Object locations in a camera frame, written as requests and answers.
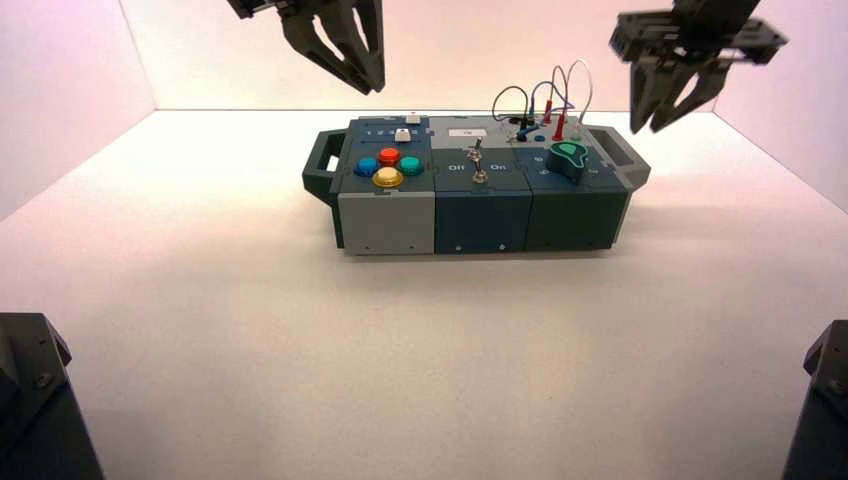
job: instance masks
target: dark teal module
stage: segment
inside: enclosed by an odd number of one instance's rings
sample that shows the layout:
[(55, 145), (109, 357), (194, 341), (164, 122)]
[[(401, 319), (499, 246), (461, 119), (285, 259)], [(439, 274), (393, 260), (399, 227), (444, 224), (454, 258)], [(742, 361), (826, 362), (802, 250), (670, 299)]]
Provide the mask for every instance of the dark teal module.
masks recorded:
[(436, 253), (524, 249), (532, 194), (510, 148), (484, 148), (488, 180), (472, 180), (474, 165), (460, 149), (433, 149)]
[(588, 148), (581, 175), (550, 168), (550, 151), (515, 149), (533, 192), (526, 250), (594, 250), (610, 248), (621, 226), (630, 191), (613, 168)]

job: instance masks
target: floor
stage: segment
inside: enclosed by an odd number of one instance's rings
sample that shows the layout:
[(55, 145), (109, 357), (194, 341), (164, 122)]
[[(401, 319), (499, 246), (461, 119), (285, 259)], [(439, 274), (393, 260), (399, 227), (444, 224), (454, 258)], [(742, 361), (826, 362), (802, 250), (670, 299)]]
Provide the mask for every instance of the floor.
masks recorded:
[(110, 478), (779, 475), (845, 213), (694, 114), (609, 251), (349, 257), (300, 171), (357, 115), (158, 112), (0, 223)]

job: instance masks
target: sticker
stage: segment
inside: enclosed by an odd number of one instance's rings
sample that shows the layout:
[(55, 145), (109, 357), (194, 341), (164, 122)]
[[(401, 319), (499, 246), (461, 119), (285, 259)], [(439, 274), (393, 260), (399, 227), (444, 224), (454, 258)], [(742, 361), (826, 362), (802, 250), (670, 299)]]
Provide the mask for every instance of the sticker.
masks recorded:
[(448, 136), (450, 137), (485, 137), (485, 128), (449, 128)]

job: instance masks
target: round arcade button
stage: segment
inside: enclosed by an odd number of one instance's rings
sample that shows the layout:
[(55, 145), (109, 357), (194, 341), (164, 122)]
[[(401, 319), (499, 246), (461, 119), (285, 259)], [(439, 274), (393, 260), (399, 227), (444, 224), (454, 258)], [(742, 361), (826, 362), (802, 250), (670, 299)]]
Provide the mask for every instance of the round arcade button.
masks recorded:
[(374, 157), (362, 157), (356, 162), (353, 167), (353, 173), (360, 177), (370, 177), (377, 172), (380, 166), (377, 164), (377, 159)]
[(418, 157), (403, 157), (398, 163), (398, 170), (404, 175), (412, 177), (420, 175), (424, 171), (424, 165), (421, 164)]
[(397, 148), (387, 147), (380, 150), (377, 158), (380, 160), (381, 167), (394, 167), (400, 160), (400, 151)]
[(377, 170), (371, 181), (380, 188), (397, 187), (403, 183), (403, 174), (394, 167), (383, 167)]

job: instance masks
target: green button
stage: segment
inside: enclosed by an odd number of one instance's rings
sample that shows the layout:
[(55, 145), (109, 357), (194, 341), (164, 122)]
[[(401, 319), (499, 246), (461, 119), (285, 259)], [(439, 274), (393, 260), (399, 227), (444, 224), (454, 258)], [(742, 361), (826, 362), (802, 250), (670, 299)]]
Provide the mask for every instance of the green button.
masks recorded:
[(398, 170), (404, 175), (418, 175), (424, 171), (424, 165), (418, 157), (403, 157), (398, 163)]
[(560, 150), (565, 152), (566, 155), (574, 155), (574, 152), (577, 151), (577, 147), (573, 143), (561, 143)]

